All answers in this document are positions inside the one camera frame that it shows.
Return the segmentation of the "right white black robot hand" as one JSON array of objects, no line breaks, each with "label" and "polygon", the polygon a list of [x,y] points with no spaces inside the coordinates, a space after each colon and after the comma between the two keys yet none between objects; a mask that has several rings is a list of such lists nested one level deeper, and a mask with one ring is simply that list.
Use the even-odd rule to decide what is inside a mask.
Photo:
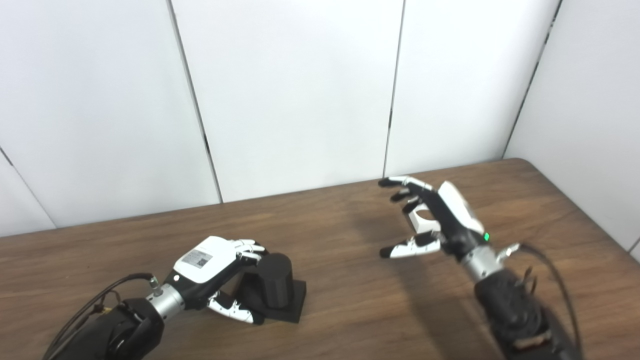
[{"label": "right white black robot hand", "polygon": [[406,199],[403,214],[409,215],[425,205],[433,217],[426,231],[416,231],[409,239],[382,248],[379,251],[382,259],[422,256],[442,250],[461,260],[485,244],[483,224],[453,183],[445,181],[435,188],[418,178],[398,176],[382,178],[378,185],[382,188],[400,187],[390,201],[397,203]]}]

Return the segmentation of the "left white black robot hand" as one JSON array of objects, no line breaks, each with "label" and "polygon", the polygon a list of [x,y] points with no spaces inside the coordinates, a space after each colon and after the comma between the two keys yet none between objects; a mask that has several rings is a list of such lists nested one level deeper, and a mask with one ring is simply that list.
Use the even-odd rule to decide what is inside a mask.
[{"label": "left white black robot hand", "polygon": [[253,239],[225,239],[210,235],[181,256],[164,284],[177,292],[185,311],[208,308],[222,316],[253,325],[265,317],[222,290],[233,277],[258,266],[269,251]]}]

